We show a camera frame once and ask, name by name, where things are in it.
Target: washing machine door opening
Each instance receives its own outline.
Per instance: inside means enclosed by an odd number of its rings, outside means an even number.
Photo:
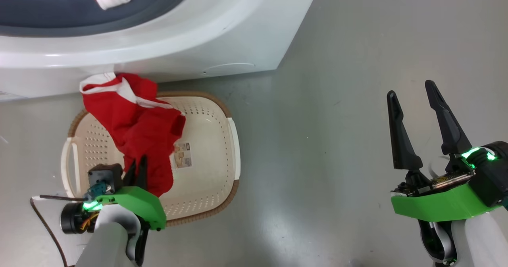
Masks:
[[[95,0],[0,0],[0,35],[76,37],[127,29],[183,0],[131,0],[103,10]]]

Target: basket rim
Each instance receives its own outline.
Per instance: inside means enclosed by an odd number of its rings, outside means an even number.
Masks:
[[[224,112],[224,115],[227,118],[231,118],[231,113],[230,113],[229,109],[227,109],[225,104],[222,101],[220,101],[217,97],[214,97],[213,95],[206,93],[206,92],[200,92],[200,91],[158,92],[157,97],[158,98],[160,98],[160,97],[203,97],[203,98],[207,98],[207,99],[213,101],[215,104],[217,104],[221,108],[221,110]],[[89,112],[86,110],[86,108],[84,108],[80,113],[78,113],[78,115],[76,115],[76,117],[74,118],[74,120],[71,123],[69,132],[67,133],[67,137],[69,137],[69,138],[74,137],[74,135],[76,134],[76,130],[78,128],[79,123],[85,116],[87,116],[88,113]],[[234,180],[233,186],[231,187],[231,191],[230,191],[229,195],[227,195],[227,198],[220,205],[215,207],[214,209],[210,209],[209,211],[204,211],[202,213],[197,213],[192,216],[186,216],[186,217],[182,217],[182,218],[167,220],[165,222],[166,227],[173,227],[175,225],[189,223],[189,222],[193,222],[193,221],[200,220],[203,218],[211,217],[211,216],[219,213],[220,211],[223,211],[235,197],[236,191],[238,190],[239,185],[240,185],[240,180]]]

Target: floor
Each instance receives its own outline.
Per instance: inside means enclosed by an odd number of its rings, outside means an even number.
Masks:
[[[508,140],[507,6],[314,0],[277,71],[160,85],[224,101],[238,128],[242,175],[225,211],[151,233],[144,265],[430,266],[416,220],[390,205],[404,172],[392,169],[386,93],[398,93],[424,171],[429,163],[442,168],[426,79],[436,81],[473,145]],[[60,151],[81,108],[77,94],[0,103],[6,265],[61,265],[28,198],[63,193]],[[40,204],[52,224],[61,208]],[[508,234],[506,211],[493,214]],[[74,263],[87,239],[60,237]]]

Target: white washing machine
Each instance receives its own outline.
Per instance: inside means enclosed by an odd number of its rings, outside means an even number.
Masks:
[[[0,0],[0,99],[78,91],[90,75],[157,82],[274,70],[312,0]]]

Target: label on basket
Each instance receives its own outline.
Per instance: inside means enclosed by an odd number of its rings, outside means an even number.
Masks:
[[[177,168],[192,167],[191,145],[189,143],[175,143],[175,164]]]

